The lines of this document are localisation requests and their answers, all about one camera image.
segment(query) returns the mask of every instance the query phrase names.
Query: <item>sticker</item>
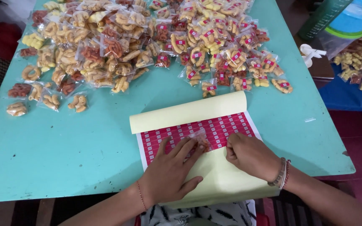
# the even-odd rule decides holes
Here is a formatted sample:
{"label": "sticker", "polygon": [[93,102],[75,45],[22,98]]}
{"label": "sticker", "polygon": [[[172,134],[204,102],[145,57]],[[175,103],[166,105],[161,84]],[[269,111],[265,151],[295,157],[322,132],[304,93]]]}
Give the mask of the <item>sticker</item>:
{"label": "sticker", "polygon": [[290,84],[288,82],[280,83],[280,87],[288,87]]}
{"label": "sticker", "polygon": [[159,56],[158,59],[167,60],[166,56]]}
{"label": "sticker", "polygon": [[198,33],[194,30],[190,30],[189,33],[193,35],[194,37],[198,37]]}
{"label": "sticker", "polygon": [[195,58],[201,57],[201,56],[202,56],[202,53],[199,52],[199,53],[197,53],[197,54],[193,54],[193,55],[192,55],[192,59],[195,59]]}
{"label": "sticker", "polygon": [[214,89],[217,89],[217,87],[216,86],[209,86],[208,88],[206,88],[208,91],[210,91],[210,90],[214,90]]}
{"label": "sticker", "polygon": [[213,29],[211,29],[210,31],[206,32],[206,34],[204,35],[205,37],[208,37],[210,34],[212,34],[214,32]]}
{"label": "sticker", "polygon": [[231,58],[231,60],[236,60],[236,59],[238,59],[239,57],[241,56],[241,54],[238,52],[237,54],[235,54],[232,58]]}
{"label": "sticker", "polygon": [[243,89],[247,88],[247,80],[243,78]]}
{"label": "sticker", "polygon": [[273,61],[270,61],[270,60],[266,59],[265,64],[270,64],[270,65],[273,66],[275,63]]}
{"label": "sticker", "polygon": [[189,73],[188,75],[188,79],[191,79],[195,74],[196,74],[195,71],[191,71],[191,73]]}

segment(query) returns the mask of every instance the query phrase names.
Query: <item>blue plastic container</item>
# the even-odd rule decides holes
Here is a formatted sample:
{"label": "blue plastic container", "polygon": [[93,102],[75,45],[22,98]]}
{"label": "blue plastic container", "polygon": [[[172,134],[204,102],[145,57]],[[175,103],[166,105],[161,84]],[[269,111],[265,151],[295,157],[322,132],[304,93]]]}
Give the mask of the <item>blue plastic container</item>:
{"label": "blue plastic container", "polygon": [[354,10],[353,5],[350,10],[348,6],[329,24],[331,28],[348,33],[362,31],[362,0],[354,0],[351,4],[355,5]]}

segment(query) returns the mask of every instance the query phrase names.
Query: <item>right hand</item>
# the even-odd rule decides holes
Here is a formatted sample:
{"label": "right hand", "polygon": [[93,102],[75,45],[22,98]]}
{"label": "right hand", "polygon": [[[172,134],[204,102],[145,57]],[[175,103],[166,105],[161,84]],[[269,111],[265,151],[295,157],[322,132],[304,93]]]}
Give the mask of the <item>right hand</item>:
{"label": "right hand", "polygon": [[273,182],[282,167],[282,160],[256,137],[231,134],[227,140],[226,159],[251,176]]}

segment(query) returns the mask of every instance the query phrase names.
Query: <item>hand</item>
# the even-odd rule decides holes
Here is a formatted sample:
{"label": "hand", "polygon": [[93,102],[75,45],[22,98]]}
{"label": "hand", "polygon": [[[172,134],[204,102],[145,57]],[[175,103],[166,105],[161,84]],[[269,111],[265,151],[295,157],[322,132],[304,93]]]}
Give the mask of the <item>hand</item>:
{"label": "hand", "polygon": [[268,182],[276,179],[282,167],[282,160],[256,137],[231,134],[226,149],[227,161],[249,175]]}
{"label": "hand", "polygon": [[189,170],[202,155],[204,146],[199,146],[184,162],[197,141],[186,137],[169,154],[165,154],[164,150],[169,140],[170,137],[167,137],[160,143],[153,162],[138,180],[146,208],[157,203],[180,200],[203,180],[203,177],[194,177],[184,183]]}

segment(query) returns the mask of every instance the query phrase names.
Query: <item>teal table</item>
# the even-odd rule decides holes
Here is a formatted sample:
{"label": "teal table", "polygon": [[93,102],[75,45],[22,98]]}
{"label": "teal table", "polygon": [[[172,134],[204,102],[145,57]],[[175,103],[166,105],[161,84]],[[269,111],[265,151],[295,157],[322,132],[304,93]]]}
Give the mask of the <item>teal table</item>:
{"label": "teal table", "polygon": [[[39,0],[35,9],[41,9],[44,2]],[[269,29],[271,41],[265,45],[280,56],[279,64],[294,86],[288,95],[274,87],[254,87],[252,94],[247,94],[248,111],[265,144],[311,176],[354,173],[275,0],[257,0],[250,15]],[[109,88],[93,92],[90,109],[84,113],[71,115],[68,101],[62,103],[59,113],[38,108],[32,101],[27,115],[12,117],[6,113],[10,101],[2,97],[27,63],[13,59],[0,89],[0,201],[126,188],[143,173],[129,116],[202,96],[199,89],[177,78],[182,66],[174,62],[170,70],[151,68],[133,81],[129,95],[110,95]],[[219,94],[228,91],[221,87]]]}

